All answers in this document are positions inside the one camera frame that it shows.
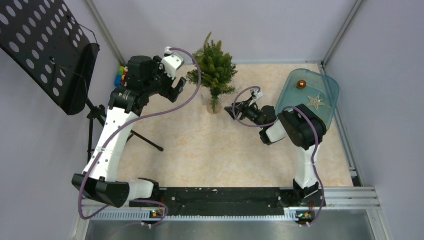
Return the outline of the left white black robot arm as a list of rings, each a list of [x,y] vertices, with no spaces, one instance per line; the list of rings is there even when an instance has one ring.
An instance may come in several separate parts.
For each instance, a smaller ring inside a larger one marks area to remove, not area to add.
[[[174,103],[183,92],[185,78],[181,77],[176,87],[173,83],[184,63],[177,53],[153,58],[133,56],[128,61],[125,84],[111,93],[104,128],[92,159],[71,180],[84,197],[115,208],[133,199],[141,199],[149,207],[160,202],[161,194],[154,189],[153,181],[142,178],[117,181],[118,166],[135,124],[133,120],[141,116],[150,97],[159,94]]]

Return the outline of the small green christmas tree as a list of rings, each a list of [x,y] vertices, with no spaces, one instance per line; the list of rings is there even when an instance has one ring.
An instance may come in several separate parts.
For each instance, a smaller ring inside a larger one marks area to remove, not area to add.
[[[217,91],[216,95],[230,93],[230,88],[237,71],[237,65],[232,62],[233,57],[228,52],[224,52],[223,42],[211,39],[210,32],[203,42],[203,46],[198,49],[195,57],[200,70],[194,69],[186,74],[186,79],[191,84],[198,84],[201,75],[202,87]]]

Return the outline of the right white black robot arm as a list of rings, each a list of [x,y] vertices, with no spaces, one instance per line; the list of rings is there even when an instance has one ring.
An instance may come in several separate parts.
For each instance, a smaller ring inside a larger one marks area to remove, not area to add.
[[[296,146],[297,170],[293,188],[277,194],[283,207],[307,206],[319,198],[323,183],[318,175],[317,153],[324,135],[326,124],[304,104],[276,114],[273,106],[259,108],[250,100],[236,102],[224,110],[234,120],[250,120],[260,127],[260,139],[265,145],[272,145],[288,137]]]

